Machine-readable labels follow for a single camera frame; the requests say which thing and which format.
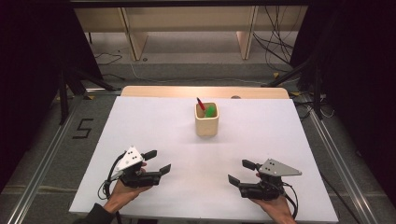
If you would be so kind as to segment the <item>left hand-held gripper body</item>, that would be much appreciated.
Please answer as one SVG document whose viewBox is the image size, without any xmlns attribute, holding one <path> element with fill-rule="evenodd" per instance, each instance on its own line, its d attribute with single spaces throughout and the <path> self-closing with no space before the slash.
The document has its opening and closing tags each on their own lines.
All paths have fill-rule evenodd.
<svg viewBox="0 0 396 224">
<path fill-rule="evenodd" d="M 142 166 L 145 162 L 135 146 L 130 146 L 115 165 L 115 174 L 110 174 L 109 181 L 120 180 L 124 186 L 130 188 L 142 188 L 157 186 L 162 174 L 157 172 L 143 172 Z"/>
</svg>

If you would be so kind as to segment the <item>black curtain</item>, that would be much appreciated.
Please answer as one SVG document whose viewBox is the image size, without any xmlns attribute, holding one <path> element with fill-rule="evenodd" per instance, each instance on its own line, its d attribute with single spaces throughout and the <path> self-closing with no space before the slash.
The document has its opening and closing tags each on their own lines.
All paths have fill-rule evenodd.
<svg viewBox="0 0 396 224">
<path fill-rule="evenodd" d="M 102 77 L 70 0 L 0 0 L 0 191 L 31 145 L 59 75 Z"/>
<path fill-rule="evenodd" d="M 396 207 L 396 0 L 312 0 L 291 64 L 320 49 L 321 88 Z"/>
</svg>

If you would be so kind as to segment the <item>person's left hand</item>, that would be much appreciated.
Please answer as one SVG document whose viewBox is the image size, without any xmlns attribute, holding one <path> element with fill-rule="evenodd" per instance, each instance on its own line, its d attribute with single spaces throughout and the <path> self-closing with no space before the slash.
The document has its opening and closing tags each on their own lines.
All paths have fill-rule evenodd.
<svg viewBox="0 0 396 224">
<path fill-rule="evenodd" d="M 140 193 L 149 189 L 151 189 L 151 186 L 137 189 L 125 187 L 121 181 L 118 181 L 110 195 L 110 198 L 105 203 L 104 209 L 110 214 L 115 214 L 121 210 L 122 207 L 137 198 Z"/>
</svg>

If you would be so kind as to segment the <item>aluminium floor rail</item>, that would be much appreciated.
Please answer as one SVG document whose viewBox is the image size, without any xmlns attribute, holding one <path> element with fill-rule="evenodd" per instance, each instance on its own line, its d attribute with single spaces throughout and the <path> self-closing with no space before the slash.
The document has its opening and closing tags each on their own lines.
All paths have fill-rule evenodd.
<svg viewBox="0 0 396 224">
<path fill-rule="evenodd" d="M 23 154 L 0 194 L 2 198 L 8 196 L 14 200 L 14 203 L 8 205 L 10 211 L 5 214 L 4 224 L 22 224 L 82 100 L 81 96 L 77 96 L 68 101 L 69 115 L 62 124 L 54 118 L 61 108 L 60 103 L 51 105 L 33 143 Z"/>
<path fill-rule="evenodd" d="M 332 164 L 335 167 L 335 170 L 339 174 L 343 185 L 346 188 L 346 191 L 349 195 L 350 200 L 353 202 L 359 217 L 361 219 L 361 224 L 378 224 L 378 220 L 375 217 L 375 214 L 369 204 L 369 201 L 363 194 L 363 191 L 358 186 L 357 181 L 352 176 L 346 161 L 343 159 L 341 153 L 338 150 L 337 145 L 334 143 L 330 132 L 324 124 L 324 121 L 319 118 L 318 113 L 314 110 L 314 107 L 311 106 L 310 110 L 310 119 L 312 120 L 316 131 L 318 132 L 329 157 L 332 160 Z"/>
</svg>

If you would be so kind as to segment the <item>light wooden bench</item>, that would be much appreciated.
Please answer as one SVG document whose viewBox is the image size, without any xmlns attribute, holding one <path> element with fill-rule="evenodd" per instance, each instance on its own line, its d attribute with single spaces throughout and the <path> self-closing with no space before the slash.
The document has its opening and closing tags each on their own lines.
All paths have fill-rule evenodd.
<svg viewBox="0 0 396 224">
<path fill-rule="evenodd" d="M 77 8 L 86 33 L 123 33 L 131 59 L 138 61 L 149 32 L 234 32 L 241 57 L 249 57 L 255 31 L 298 31 L 306 6 L 269 7 L 104 7 Z"/>
</svg>

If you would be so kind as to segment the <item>light wooden table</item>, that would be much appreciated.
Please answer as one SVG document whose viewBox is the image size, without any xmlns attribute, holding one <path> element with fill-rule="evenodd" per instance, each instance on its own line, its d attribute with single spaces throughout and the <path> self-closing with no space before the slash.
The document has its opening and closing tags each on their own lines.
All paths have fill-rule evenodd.
<svg viewBox="0 0 396 224">
<path fill-rule="evenodd" d="M 133 97 L 198 97 L 227 99 L 289 99 L 283 88 L 254 87 L 188 87 L 188 86 L 127 86 L 121 96 Z"/>
</svg>

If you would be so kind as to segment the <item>person's right hand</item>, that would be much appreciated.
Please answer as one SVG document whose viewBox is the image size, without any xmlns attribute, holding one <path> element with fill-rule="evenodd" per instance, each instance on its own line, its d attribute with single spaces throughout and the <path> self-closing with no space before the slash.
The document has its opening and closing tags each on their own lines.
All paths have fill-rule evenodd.
<svg viewBox="0 0 396 224">
<path fill-rule="evenodd" d="M 284 196 L 271 201 L 258 199 L 251 199 L 251 201 L 257 204 L 276 224 L 297 224 Z"/>
</svg>

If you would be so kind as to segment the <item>black metal stand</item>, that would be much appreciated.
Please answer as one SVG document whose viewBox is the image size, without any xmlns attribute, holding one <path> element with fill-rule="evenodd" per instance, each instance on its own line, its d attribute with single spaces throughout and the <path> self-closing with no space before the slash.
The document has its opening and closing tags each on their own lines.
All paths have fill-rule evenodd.
<svg viewBox="0 0 396 224">
<path fill-rule="evenodd" d="M 309 88 L 313 90 L 313 109 L 317 117 L 322 119 L 320 112 L 321 74 L 318 61 L 313 57 L 309 57 L 305 62 L 296 66 L 284 76 L 281 76 L 268 84 L 262 84 L 262 86 L 265 88 L 275 88 L 297 75 L 300 75 L 300 81 L 297 84 L 297 87 L 300 91 L 307 91 Z"/>
<path fill-rule="evenodd" d="M 82 79 L 86 79 L 91 83 L 102 87 L 106 91 L 120 91 L 120 88 L 113 87 L 105 83 L 101 78 L 90 75 L 82 69 L 76 67 L 67 67 L 62 69 L 58 76 L 59 97 L 61 102 L 61 125 L 66 122 L 66 119 L 69 116 L 69 106 L 66 88 L 69 88 L 77 96 L 84 95 L 87 92 L 87 88 L 82 84 Z"/>
</svg>

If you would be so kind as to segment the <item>white table cover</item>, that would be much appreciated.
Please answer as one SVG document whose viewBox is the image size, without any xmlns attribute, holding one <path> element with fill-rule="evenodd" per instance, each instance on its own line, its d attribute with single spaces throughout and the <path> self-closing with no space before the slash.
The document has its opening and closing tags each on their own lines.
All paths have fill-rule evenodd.
<svg viewBox="0 0 396 224">
<path fill-rule="evenodd" d="M 338 218 L 290 99 L 218 99 L 219 128 L 213 137 L 195 132 L 193 98 L 119 97 L 71 204 L 83 214 L 98 202 L 97 191 L 114 160 L 128 147 L 157 150 L 148 171 L 171 167 L 159 186 L 122 209 L 129 217 L 264 222 L 258 205 L 241 197 L 228 178 L 255 183 L 244 160 L 275 159 L 299 171 L 286 176 L 289 195 L 299 201 L 301 223 L 335 223 Z"/>
</svg>

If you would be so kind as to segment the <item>beige square pen cup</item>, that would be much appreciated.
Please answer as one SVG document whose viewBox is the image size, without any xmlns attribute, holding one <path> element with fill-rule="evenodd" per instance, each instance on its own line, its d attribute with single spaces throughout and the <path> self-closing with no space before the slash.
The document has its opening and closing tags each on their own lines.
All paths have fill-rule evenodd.
<svg viewBox="0 0 396 224">
<path fill-rule="evenodd" d="M 214 136 L 218 133 L 219 127 L 219 111 L 218 107 L 213 102 L 204 103 L 205 110 L 213 105 L 216 108 L 215 116 L 213 118 L 206 118 L 205 112 L 199 105 L 195 106 L 195 132 L 199 136 Z"/>
</svg>

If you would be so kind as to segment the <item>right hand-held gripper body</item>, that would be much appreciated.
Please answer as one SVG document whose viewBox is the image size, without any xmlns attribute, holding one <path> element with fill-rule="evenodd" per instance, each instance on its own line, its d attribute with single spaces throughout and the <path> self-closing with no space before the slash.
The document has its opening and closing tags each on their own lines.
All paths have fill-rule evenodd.
<svg viewBox="0 0 396 224">
<path fill-rule="evenodd" d="M 260 164 L 260 182 L 256 184 L 240 183 L 239 190 L 243 198 L 271 201 L 285 193 L 283 176 L 301 175 L 302 172 L 280 161 L 268 159 Z"/>
</svg>

